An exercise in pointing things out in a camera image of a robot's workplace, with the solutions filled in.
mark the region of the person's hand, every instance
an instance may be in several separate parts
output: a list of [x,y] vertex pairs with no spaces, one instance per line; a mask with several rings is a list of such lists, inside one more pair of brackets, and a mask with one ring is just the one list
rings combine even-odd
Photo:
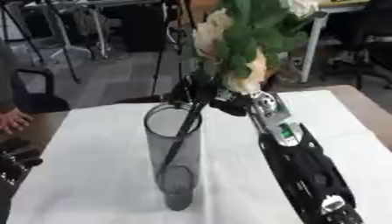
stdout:
[[10,112],[0,114],[0,132],[3,131],[8,135],[13,134],[13,130],[22,131],[30,125],[32,117],[14,108]]

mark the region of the chair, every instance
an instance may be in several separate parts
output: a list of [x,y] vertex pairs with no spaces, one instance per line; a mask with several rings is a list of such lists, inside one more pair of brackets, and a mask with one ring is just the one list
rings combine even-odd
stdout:
[[335,60],[331,70],[321,75],[322,79],[332,75],[353,74],[356,87],[362,88],[363,76],[371,76],[387,82],[385,88],[392,89],[392,79],[377,73],[374,65],[392,71],[391,43],[371,43],[370,37],[392,36],[392,2],[389,0],[371,0],[366,8],[357,13],[342,14],[331,19],[330,32],[342,45],[342,50],[353,55],[352,62]]
[[[37,74],[45,78],[44,93],[29,93],[20,79],[20,74]],[[47,68],[19,68],[12,77],[14,101],[18,108],[29,114],[52,113],[69,110],[68,103],[54,94],[54,76]]]

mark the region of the robotic arm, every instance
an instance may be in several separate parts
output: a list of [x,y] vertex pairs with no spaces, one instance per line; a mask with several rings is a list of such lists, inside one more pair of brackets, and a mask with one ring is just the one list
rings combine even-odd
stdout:
[[259,145],[286,197],[305,224],[361,224],[355,199],[333,161],[277,94],[251,95],[248,116]]

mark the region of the white flower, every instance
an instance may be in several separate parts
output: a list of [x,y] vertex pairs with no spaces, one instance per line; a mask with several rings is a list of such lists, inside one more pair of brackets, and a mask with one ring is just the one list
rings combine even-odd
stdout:
[[210,14],[207,21],[198,24],[193,31],[194,46],[201,57],[216,59],[214,45],[222,40],[223,32],[231,26],[233,19],[226,14],[226,9],[217,10]]
[[280,0],[280,3],[299,18],[310,16],[319,10],[318,0]]
[[247,95],[260,90],[260,83],[265,81],[267,73],[267,61],[261,51],[257,49],[255,60],[247,66],[252,71],[248,78],[239,78],[234,72],[225,76],[225,86],[237,93]]

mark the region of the white paper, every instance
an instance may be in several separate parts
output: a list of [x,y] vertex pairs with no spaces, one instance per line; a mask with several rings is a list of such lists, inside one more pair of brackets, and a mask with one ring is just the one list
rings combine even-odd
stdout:
[[[281,94],[335,161],[366,223],[392,220],[392,157],[328,91]],[[300,224],[247,117],[204,111],[201,179],[183,212],[153,181],[143,117],[151,104],[70,113],[13,200],[10,224]]]

